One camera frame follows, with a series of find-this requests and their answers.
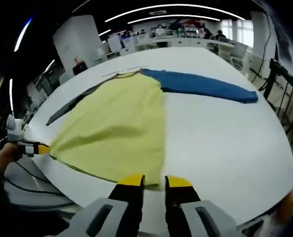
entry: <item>office room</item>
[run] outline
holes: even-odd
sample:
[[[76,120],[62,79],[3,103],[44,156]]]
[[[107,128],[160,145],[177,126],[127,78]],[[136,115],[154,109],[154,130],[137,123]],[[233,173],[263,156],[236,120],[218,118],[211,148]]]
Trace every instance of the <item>office room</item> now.
[[[0,236],[293,236],[286,12],[0,2]]]

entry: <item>person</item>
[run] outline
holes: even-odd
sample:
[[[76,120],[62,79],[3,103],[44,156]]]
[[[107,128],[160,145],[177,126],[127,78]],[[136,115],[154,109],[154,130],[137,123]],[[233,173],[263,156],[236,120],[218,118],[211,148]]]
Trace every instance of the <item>person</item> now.
[[[204,36],[204,39],[210,39],[210,37],[212,36],[212,33],[209,29],[207,28],[204,28],[204,32],[205,32],[205,36]]]
[[[226,38],[226,36],[223,34],[222,30],[218,30],[217,31],[217,35],[215,36],[216,40],[219,40],[219,37],[224,37]]]
[[[165,35],[165,30],[162,28],[161,25],[158,25],[157,29],[155,30],[156,36],[163,36]]]
[[[20,158],[18,146],[6,143],[0,151],[0,236],[42,237],[57,235],[68,223],[56,212],[29,212],[10,203],[3,189],[3,175],[8,165]]]

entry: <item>blue garment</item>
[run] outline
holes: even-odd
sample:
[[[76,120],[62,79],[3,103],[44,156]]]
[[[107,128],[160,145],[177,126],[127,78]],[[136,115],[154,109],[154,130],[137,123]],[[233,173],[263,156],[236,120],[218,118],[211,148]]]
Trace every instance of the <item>blue garment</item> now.
[[[142,69],[141,73],[158,80],[163,92],[205,95],[221,99],[255,103],[255,91],[245,90],[237,85],[199,75]]]

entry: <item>white table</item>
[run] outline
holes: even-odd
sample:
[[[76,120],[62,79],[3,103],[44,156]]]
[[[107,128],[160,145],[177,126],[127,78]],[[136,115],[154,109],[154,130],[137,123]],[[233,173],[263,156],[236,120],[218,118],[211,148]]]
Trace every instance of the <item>white table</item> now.
[[[117,71],[141,66],[198,74],[256,90],[230,64],[204,48],[146,50],[97,65],[57,88],[29,123],[26,138],[50,143],[67,116],[47,127],[52,114]],[[293,187],[293,156],[287,137],[275,113],[258,95],[257,103],[241,104],[207,96],[165,93],[167,140],[163,183],[167,174],[189,180],[201,199],[214,202],[238,225],[270,209]],[[82,207],[98,197],[107,197],[115,186],[52,159],[36,157],[34,161],[62,193]],[[140,231],[166,231],[164,192],[145,191]]]

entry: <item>window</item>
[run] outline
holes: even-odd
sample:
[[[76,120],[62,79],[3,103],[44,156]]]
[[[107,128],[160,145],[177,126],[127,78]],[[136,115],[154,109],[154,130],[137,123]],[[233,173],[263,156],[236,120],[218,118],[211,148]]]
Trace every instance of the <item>window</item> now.
[[[221,21],[221,29],[228,39],[233,40],[232,20]]]
[[[237,41],[253,48],[254,31],[252,21],[237,21]]]

